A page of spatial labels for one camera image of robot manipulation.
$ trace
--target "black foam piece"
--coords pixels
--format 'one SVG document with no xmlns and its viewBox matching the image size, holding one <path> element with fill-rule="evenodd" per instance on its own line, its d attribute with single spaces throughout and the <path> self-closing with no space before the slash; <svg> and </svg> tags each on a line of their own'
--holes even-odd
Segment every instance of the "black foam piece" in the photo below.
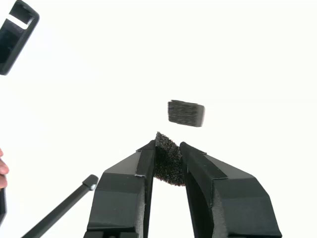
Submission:
<svg viewBox="0 0 317 238">
<path fill-rule="evenodd" d="M 281 238 L 258 180 L 182 142 L 183 172 L 196 238 Z"/>
<path fill-rule="evenodd" d="M 168 120 L 180 125 L 201 127 L 204 122 L 205 107 L 197 103 L 178 100 L 168 102 Z"/>
</svg>

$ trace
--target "white background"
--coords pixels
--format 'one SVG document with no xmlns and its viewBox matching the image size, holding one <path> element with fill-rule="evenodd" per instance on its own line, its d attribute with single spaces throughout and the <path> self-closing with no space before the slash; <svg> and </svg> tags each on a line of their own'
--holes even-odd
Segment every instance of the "white background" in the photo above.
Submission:
<svg viewBox="0 0 317 238">
<path fill-rule="evenodd" d="M 316 1 L 27 3 L 41 21 L 0 78 L 0 237 L 24 235 L 157 131 L 254 175 L 283 237 L 314 235 Z M 203 127 L 169 123 L 171 99 L 204 105 Z M 82 238 L 92 199 L 43 237 Z M 155 180 L 149 237 L 193 237 L 185 188 Z"/>
</svg>

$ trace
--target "black rod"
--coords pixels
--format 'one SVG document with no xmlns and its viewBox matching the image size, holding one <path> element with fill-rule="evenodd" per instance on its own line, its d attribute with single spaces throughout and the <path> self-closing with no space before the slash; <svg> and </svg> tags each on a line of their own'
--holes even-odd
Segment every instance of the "black rod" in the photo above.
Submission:
<svg viewBox="0 0 317 238">
<path fill-rule="evenodd" d="M 83 184 L 76 189 L 68 198 L 44 217 L 22 238 L 40 238 L 47 232 L 69 209 L 71 209 L 87 192 L 95 189 L 98 177 L 90 175 L 83 181 Z"/>
</svg>

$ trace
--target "fingertip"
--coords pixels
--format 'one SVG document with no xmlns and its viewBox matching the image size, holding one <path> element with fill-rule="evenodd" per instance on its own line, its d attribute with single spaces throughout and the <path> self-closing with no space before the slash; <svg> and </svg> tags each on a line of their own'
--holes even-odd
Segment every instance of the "fingertip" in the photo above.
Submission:
<svg viewBox="0 0 317 238">
<path fill-rule="evenodd" d="M 8 168 L 8 166 L 7 166 L 7 165 L 2 165 L 2 166 L 0 167 L 0 174 L 6 175 L 6 174 L 8 174 L 8 173 L 9 173 L 9 168 Z"/>
<path fill-rule="evenodd" d="M 8 182 L 5 179 L 5 177 L 1 176 L 0 177 L 0 189 L 5 188 L 8 186 Z"/>
</svg>

